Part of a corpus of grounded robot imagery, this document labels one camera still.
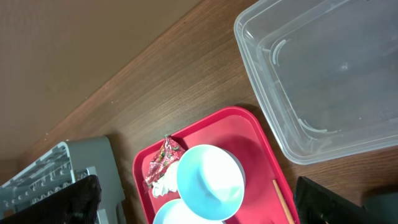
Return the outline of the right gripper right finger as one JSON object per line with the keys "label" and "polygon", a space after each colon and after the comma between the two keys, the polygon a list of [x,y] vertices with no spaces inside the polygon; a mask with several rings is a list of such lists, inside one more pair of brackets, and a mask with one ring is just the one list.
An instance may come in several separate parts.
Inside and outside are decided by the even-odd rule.
{"label": "right gripper right finger", "polygon": [[383,224],[385,222],[304,176],[297,179],[294,204],[301,224]]}

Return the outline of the wooden chopstick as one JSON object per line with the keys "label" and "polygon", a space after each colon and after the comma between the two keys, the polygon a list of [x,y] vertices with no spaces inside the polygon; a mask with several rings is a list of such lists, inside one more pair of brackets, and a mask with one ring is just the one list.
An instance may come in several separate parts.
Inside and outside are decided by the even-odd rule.
{"label": "wooden chopstick", "polygon": [[289,224],[295,224],[294,218],[289,210],[288,205],[286,204],[284,197],[282,195],[282,192],[280,191],[280,188],[277,184],[277,181],[275,179],[272,180],[272,183],[274,185],[275,191],[277,193],[277,196],[279,198],[280,204],[282,205],[283,211],[285,213],[286,219]]}

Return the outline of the clear plastic bin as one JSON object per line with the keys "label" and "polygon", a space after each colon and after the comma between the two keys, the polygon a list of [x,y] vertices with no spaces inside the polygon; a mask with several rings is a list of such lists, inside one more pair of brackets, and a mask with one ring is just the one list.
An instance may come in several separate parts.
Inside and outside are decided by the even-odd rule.
{"label": "clear plastic bin", "polygon": [[288,160],[397,145],[397,0],[258,1],[234,35]]}

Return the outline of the white napkin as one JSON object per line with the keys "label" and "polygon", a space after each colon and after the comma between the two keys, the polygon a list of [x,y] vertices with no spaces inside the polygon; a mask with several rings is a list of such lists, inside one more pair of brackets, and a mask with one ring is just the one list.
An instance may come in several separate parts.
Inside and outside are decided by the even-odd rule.
{"label": "white napkin", "polygon": [[152,183],[152,195],[155,198],[163,197],[169,192],[177,191],[177,171],[180,161],[172,163],[166,173],[156,182]]}

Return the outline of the large light blue plate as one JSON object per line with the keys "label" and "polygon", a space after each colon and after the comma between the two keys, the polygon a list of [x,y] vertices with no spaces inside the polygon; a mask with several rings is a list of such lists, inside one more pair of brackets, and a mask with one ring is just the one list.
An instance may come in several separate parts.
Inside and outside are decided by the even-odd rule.
{"label": "large light blue plate", "polygon": [[182,199],[165,203],[156,213],[153,224],[224,224],[224,221],[207,220],[193,213]]}

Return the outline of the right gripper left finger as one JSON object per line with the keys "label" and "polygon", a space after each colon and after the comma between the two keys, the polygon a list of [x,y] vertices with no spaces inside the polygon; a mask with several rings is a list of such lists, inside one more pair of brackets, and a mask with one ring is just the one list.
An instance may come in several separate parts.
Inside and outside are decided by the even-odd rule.
{"label": "right gripper left finger", "polygon": [[99,178],[89,175],[2,219],[1,224],[94,224],[100,202]]}

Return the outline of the small light blue plate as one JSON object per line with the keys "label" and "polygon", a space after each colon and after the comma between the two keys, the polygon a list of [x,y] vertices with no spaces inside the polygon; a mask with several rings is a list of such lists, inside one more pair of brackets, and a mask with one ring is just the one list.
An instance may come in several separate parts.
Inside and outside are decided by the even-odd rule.
{"label": "small light blue plate", "polygon": [[185,205],[207,220],[225,221],[243,204],[246,177],[237,159],[222,148],[201,144],[179,160],[177,190]]}

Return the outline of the grey dishwasher rack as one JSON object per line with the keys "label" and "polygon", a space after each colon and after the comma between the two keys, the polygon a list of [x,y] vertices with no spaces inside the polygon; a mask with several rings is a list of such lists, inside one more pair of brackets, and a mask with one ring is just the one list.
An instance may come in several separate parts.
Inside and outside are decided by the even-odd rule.
{"label": "grey dishwasher rack", "polygon": [[126,223],[125,200],[113,150],[106,136],[62,141],[1,185],[1,220],[52,196],[89,175],[99,179],[95,223]]}

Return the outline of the red plastic tray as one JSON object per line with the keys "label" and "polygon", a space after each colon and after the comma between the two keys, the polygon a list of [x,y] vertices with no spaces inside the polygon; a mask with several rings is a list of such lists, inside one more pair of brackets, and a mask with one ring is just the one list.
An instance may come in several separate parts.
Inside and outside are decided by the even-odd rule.
{"label": "red plastic tray", "polygon": [[228,106],[183,128],[171,137],[184,148],[210,144],[237,157],[246,174],[244,200],[228,223],[287,223],[276,189],[296,223],[293,193],[257,118],[248,110]]}

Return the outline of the red snack wrapper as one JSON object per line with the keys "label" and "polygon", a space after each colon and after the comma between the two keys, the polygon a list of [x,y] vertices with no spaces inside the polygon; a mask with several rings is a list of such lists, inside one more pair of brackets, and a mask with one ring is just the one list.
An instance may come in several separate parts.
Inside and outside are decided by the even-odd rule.
{"label": "red snack wrapper", "polygon": [[144,183],[151,188],[167,171],[169,166],[181,159],[186,149],[170,136],[165,136],[164,141],[156,155],[149,162],[149,171],[144,178]]}

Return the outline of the black waste tray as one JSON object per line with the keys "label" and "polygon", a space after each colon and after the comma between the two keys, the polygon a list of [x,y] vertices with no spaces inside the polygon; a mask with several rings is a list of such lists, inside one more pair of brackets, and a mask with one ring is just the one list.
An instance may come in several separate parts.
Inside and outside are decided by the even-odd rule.
{"label": "black waste tray", "polygon": [[370,192],[363,201],[363,207],[386,223],[397,224],[397,191]]}

